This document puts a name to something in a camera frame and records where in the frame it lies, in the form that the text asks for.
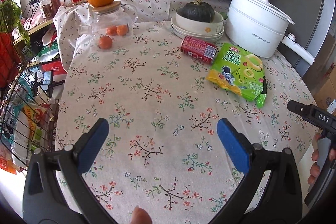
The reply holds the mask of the right hand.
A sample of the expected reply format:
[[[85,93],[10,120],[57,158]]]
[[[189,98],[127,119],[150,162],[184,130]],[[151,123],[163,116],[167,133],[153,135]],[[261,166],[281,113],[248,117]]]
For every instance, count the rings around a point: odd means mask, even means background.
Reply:
[[[336,157],[336,151],[335,149],[331,149],[330,153],[329,153],[329,159],[331,161],[335,160]],[[319,159],[319,151],[316,149],[314,150],[314,152],[312,153],[311,156],[312,161],[314,162],[313,165],[310,168],[310,176],[307,179],[307,183],[309,185],[313,185],[317,176],[320,173],[320,167],[317,165],[317,160]]]

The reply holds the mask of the left hand thumb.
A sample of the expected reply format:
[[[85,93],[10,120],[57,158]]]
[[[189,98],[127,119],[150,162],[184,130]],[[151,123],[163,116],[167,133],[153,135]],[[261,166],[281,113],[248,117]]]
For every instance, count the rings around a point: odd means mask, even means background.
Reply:
[[[150,215],[146,210],[136,206],[131,216],[131,224],[152,224]]]

